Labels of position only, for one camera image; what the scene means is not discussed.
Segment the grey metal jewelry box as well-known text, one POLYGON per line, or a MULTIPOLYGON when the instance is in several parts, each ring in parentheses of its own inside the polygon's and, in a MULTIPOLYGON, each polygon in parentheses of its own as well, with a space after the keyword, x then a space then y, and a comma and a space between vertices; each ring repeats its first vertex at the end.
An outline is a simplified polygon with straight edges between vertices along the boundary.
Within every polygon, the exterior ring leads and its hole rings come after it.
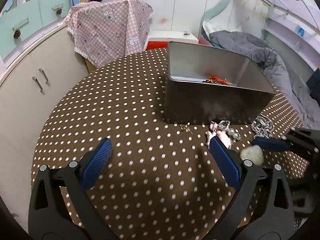
POLYGON ((181 42, 170 42, 167 50, 163 111, 169 124, 250 124, 275 95, 260 68, 244 55, 181 42))

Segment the grey duvet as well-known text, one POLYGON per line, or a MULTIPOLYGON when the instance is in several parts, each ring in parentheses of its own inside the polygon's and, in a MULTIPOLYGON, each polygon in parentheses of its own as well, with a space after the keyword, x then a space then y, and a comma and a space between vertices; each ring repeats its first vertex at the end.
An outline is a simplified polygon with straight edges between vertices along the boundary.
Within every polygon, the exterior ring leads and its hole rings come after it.
POLYGON ((291 103, 304 127, 319 130, 319 105, 297 72, 267 42, 249 33, 216 31, 209 34, 211 43, 255 62, 268 79, 291 103))

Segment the brown polka dot tablecloth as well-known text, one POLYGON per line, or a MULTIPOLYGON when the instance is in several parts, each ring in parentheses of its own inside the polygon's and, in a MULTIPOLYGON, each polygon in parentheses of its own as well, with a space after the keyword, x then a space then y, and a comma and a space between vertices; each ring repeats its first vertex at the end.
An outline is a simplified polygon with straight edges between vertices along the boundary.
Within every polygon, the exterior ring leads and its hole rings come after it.
MULTIPOLYGON (((80 161, 104 139, 112 154, 86 191, 117 239, 210 239, 236 190, 209 151, 208 125, 163 119, 168 53, 156 49, 109 63, 79 81, 55 106, 36 144, 32 184, 39 168, 80 161)), ((308 162, 290 151, 263 151, 261 167, 281 166, 302 178, 308 162)), ((73 223, 82 226, 67 189, 61 193, 73 223)), ((261 188, 240 222, 248 224, 261 188)))

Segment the beige curved cabinet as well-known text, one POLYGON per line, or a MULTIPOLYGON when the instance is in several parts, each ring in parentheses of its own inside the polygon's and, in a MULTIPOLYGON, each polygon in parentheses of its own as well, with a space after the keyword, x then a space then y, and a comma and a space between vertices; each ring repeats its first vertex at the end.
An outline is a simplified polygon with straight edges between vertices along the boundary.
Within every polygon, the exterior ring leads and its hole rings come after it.
POLYGON ((57 103, 87 74, 71 34, 60 27, 27 49, 1 77, 1 198, 24 230, 39 135, 57 103))

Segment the small gold earring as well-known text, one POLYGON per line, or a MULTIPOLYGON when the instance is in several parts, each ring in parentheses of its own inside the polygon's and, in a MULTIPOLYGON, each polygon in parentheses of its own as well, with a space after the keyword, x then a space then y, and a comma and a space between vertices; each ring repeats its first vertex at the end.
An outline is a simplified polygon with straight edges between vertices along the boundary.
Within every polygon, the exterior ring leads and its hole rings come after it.
POLYGON ((181 125, 180 125, 180 129, 181 129, 181 131, 185 131, 185 132, 188 132, 188 133, 190 133, 190 134, 193 133, 193 132, 191 131, 191 129, 190 129, 190 123, 181 124, 181 125))

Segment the cardboard box under cloth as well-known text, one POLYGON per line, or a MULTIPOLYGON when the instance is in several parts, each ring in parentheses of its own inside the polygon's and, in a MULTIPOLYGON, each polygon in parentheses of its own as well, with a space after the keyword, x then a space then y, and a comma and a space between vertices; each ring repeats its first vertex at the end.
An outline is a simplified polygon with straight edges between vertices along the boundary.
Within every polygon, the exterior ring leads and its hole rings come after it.
POLYGON ((98 60, 85 58, 85 63, 86 63, 86 67, 87 67, 89 74, 91 74, 91 73, 95 72, 97 69, 101 68, 100 62, 98 60))

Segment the red white storage box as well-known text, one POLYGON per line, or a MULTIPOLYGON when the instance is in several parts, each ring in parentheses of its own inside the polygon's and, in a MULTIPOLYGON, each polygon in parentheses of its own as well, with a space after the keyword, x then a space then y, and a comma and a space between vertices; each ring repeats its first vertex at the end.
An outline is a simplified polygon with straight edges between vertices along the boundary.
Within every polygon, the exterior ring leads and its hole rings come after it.
POLYGON ((155 31, 152 30, 148 36, 146 50, 167 48, 170 42, 182 42, 187 44, 200 44, 212 47, 212 45, 201 35, 197 38, 192 33, 183 31, 155 31))

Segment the pink checkered bear cloth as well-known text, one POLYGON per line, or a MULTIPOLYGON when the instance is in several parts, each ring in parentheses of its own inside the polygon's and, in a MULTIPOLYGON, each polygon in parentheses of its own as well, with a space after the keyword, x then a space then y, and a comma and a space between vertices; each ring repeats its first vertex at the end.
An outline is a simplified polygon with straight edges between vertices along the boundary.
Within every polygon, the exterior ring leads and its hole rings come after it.
POLYGON ((74 51, 97 68, 148 45, 152 7, 142 0, 81 2, 65 17, 74 51))

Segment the mint drawer unit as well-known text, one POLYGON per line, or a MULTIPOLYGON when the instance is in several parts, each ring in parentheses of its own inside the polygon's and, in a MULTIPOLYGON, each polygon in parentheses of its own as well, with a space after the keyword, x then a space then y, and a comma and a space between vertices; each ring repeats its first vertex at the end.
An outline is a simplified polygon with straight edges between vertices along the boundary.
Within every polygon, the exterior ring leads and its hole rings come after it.
POLYGON ((70 0, 30 0, 1 16, 1 57, 6 58, 19 44, 38 30, 63 19, 70 0))

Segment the mint bunk bed frame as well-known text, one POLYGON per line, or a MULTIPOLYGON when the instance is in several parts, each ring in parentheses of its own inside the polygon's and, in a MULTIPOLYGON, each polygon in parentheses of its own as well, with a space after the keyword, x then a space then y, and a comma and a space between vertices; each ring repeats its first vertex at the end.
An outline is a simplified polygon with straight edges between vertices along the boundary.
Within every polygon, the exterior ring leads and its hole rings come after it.
POLYGON ((206 0, 199 35, 242 31, 275 38, 312 70, 319 67, 319 7, 315 0, 206 0))

